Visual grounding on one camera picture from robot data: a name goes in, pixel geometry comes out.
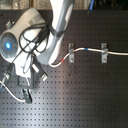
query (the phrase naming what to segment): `electrical wire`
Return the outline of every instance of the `electrical wire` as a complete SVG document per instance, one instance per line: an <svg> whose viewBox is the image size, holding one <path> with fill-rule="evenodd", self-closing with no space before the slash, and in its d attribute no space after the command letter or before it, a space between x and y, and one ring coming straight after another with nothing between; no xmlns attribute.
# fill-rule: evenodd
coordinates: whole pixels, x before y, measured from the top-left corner
<svg viewBox="0 0 128 128"><path fill-rule="evenodd" d="M102 53L102 52L106 52L106 53L111 54L111 55L121 55L121 56L127 56L127 55L128 55L128 53L110 52L110 51L104 51L104 50L93 49L93 48L77 48L77 49L75 49L75 50L72 51L72 52L77 52L77 51L80 51L80 50L94 51L94 52L101 52L101 53ZM66 54L66 55L64 56L64 58L61 60L61 62L59 62L58 64L56 64L56 65L49 64L49 65L50 65L51 67L53 67L53 68L58 67L58 66L60 66L60 65L64 62L64 60L65 60L69 55L70 55L70 53Z"/></svg>
<svg viewBox="0 0 128 128"><path fill-rule="evenodd" d="M41 29L41 31L38 33L38 35L31 41L31 40L28 40L25 36L24 36L24 33L28 30L33 30L33 29ZM28 44L31 44L31 43L35 43L35 46L33 48L30 48L30 51L26 51L25 48L22 47L21 45L21 41L20 41L20 38L19 38L19 46L21 48L22 51L28 53L28 56L26 58L26 61L25 61L25 64L23 66L23 73L26 74L28 72L28 70L32 67L32 63L33 63L33 54L34 54L34 50L36 50L37 52L39 53L42 53L46 50L46 47L47 47L47 44L48 44L48 38L49 38L49 33L50 33L50 30L49 30L49 27L46 23L41 23L41 24L35 24L33 26L30 26L28 28L26 28L20 35L20 38L21 36L26 40L26 42L29 42ZM38 51L37 48L38 46L42 43L42 41L47 37L47 42L46 42L46 45L45 45L45 48L42 50L42 51ZM30 62L30 65L28 67L28 69L26 70L26 72L24 71L25 70L25 66L26 66L26 63L27 63L27 60L29 58L29 56L31 56L31 62Z"/></svg>
<svg viewBox="0 0 128 128"><path fill-rule="evenodd" d="M104 51L104 50L92 49L92 48L88 48L88 51L106 52L106 53L111 54L111 55L120 55L120 56L127 56L128 55L128 53L110 52L110 51Z"/></svg>
<svg viewBox="0 0 128 128"><path fill-rule="evenodd" d="M75 49L75 50L72 51L72 52L77 52L77 51L80 51L80 50L85 50L85 48L77 48L77 49ZM50 64L50 66L53 67L53 68L60 66L60 65L64 62L64 60L69 56L69 54L70 54L70 53L66 54L66 55L64 56L64 58L61 60L61 62L59 62L58 64L56 64L56 65Z"/></svg>
<svg viewBox="0 0 128 128"><path fill-rule="evenodd" d="M17 101L19 101L19 102L25 102L24 99L21 100L21 99L17 98L17 97L10 91L10 89L9 89L2 81L0 81L0 83L4 86L4 88L10 93L10 95L11 95L13 98L15 98L15 99L16 99Z"/></svg>
<svg viewBox="0 0 128 128"><path fill-rule="evenodd" d="M30 86L30 82L29 82L28 78L27 77L25 77L25 78L26 78L26 81L28 83L28 86Z"/></svg>

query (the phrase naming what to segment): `black cable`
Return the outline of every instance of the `black cable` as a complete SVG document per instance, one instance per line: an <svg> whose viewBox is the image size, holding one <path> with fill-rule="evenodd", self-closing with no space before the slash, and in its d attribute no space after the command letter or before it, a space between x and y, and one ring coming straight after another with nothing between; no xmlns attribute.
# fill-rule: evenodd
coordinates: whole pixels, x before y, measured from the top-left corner
<svg viewBox="0 0 128 128"><path fill-rule="evenodd" d="M46 42L46 46L45 46L45 48L42 50L42 51L38 51L37 50L37 47L41 44L41 40L39 40L39 41L41 41L41 42L39 42L38 43L38 45L35 45L34 46L34 48L30 51L30 52L27 52L27 51L25 51L24 49L25 48L27 48L29 45L30 45L30 43L37 43L37 37L39 36L39 34L40 34L40 37L41 37L41 33L39 32L38 33L38 35L32 40L32 41L30 41L30 40L28 40L27 38L25 38L25 36L24 36L24 33L26 32L26 31L28 31L28 30L32 30L32 29L42 29L42 30L45 30L44 31L44 35L42 34L42 36L43 36L43 38L41 38L42 39L42 41L47 37L47 42ZM48 28L48 25L46 24L46 23L41 23L41 24L35 24L35 25L33 25L33 26L30 26L30 27L28 27L27 29L25 29L21 34L20 34L20 37L19 37L19 45L20 45L20 48L21 48L21 51L18 53L18 55L14 58L14 60L12 61L12 63L14 63L14 61L17 59L17 57L22 53L22 52L26 52L26 53L28 53L29 55L27 56L27 59L29 58L29 56L31 55L31 63L30 63L30 66L29 66L29 68L28 68L28 70L30 69L30 67L32 66L32 62L33 62L33 51L34 50L36 50L37 52L39 52L39 53L42 53L43 51L45 51L46 50L46 47L47 47L47 44L48 44L48 38L49 38L49 33L50 33L50 31L49 31L49 28ZM26 44L26 46L24 46L24 47L22 47L21 46L21 42L20 42L20 38L21 38L21 36L23 36L23 38L26 40L26 41L28 41L29 43L28 44Z"/></svg>
<svg viewBox="0 0 128 128"><path fill-rule="evenodd" d="M28 39L24 36L24 33L25 33L26 31L28 31L28 30L33 30L33 29L41 29L41 31L40 31L40 32L37 34L37 36L31 41L31 40L28 40ZM30 27L28 27L27 29L25 29L25 30L21 33L20 38L19 38L19 46L20 46L20 48L21 48L22 51L28 53L28 56L27 56L26 61L25 61L25 64L24 64L24 66L23 66L23 73L24 73L24 74L27 73L28 70L32 67L34 50L36 50L36 51L39 52L39 53L42 53L42 52L44 52L44 51L46 50L46 47L47 47L47 44L48 44L49 33L50 33L49 27L48 27L48 25L47 25L46 23L35 24L35 25L33 25L33 26L30 26ZM34 46L30 51L27 51L27 50L25 50L25 48L22 47L21 41L20 41L21 36L22 36L27 42L29 42L28 45L31 44L31 43L35 43L35 46ZM38 46L42 43L42 41L43 41L45 38L47 38L47 42L46 42L45 48L44 48L42 51L39 51L37 48L38 48ZM29 65L29 68L27 69L27 71L25 71L25 66L26 66L27 60L28 60L28 58L29 58L30 56L31 56L30 65Z"/></svg>

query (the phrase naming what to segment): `white cable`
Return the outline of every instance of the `white cable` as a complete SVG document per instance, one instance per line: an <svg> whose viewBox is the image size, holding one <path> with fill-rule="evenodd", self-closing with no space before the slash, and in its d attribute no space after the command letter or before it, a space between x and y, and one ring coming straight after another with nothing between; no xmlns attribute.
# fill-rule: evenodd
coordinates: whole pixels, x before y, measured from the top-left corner
<svg viewBox="0 0 128 128"><path fill-rule="evenodd" d="M80 50L85 50L85 49L84 49L84 48L77 48L77 49L75 49L75 50L72 51L72 52L77 52L77 51L80 51ZM62 62L69 56L69 54L70 54L70 53L68 53L67 55L65 55L65 57L63 58L63 60L62 60L60 63L58 63L58 64L56 64L56 65L50 64L50 66L53 67L53 68L60 66L60 65L62 64Z"/></svg>
<svg viewBox="0 0 128 128"><path fill-rule="evenodd" d="M25 77L25 78L26 78L26 81L28 83L28 86L30 86L30 82L29 82L28 78L27 77Z"/></svg>
<svg viewBox="0 0 128 128"><path fill-rule="evenodd" d="M15 98L16 100L18 100L19 102L25 102L25 100L21 100L21 99L17 98L2 81L0 81L0 83L6 88L6 90L10 93L10 95L13 98Z"/></svg>
<svg viewBox="0 0 128 128"><path fill-rule="evenodd" d="M92 49L92 48L88 48L88 51L107 52L108 54L112 54L112 55L122 55L122 56L127 56L128 55L128 53L110 52L110 51L104 51L104 50Z"/></svg>

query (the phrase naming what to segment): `cable clip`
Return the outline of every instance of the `cable clip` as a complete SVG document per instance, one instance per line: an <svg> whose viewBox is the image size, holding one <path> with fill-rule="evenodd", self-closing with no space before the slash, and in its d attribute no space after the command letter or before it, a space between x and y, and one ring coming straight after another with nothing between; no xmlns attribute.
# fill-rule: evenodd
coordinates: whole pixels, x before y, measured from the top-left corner
<svg viewBox="0 0 128 128"><path fill-rule="evenodd" d="M74 63L74 44L69 44L69 63Z"/></svg>
<svg viewBox="0 0 128 128"><path fill-rule="evenodd" d="M101 63L107 63L107 55L108 55L107 43L102 43L101 49L104 51L101 53Z"/></svg>

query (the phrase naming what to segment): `metal clip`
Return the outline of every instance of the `metal clip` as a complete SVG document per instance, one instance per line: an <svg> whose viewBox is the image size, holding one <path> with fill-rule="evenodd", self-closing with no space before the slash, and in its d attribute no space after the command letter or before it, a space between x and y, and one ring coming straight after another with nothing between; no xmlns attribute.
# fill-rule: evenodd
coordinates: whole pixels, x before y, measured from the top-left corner
<svg viewBox="0 0 128 128"><path fill-rule="evenodd" d="M101 49L104 51L101 53L101 63L107 63L107 55L108 55L107 43L102 43Z"/></svg>
<svg viewBox="0 0 128 128"><path fill-rule="evenodd" d="M69 44L69 63L74 63L74 44Z"/></svg>
<svg viewBox="0 0 128 128"><path fill-rule="evenodd" d="M32 103L32 97L29 93L28 89L21 89L21 92L23 94L23 98L25 99L27 104L31 104Z"/></svg>

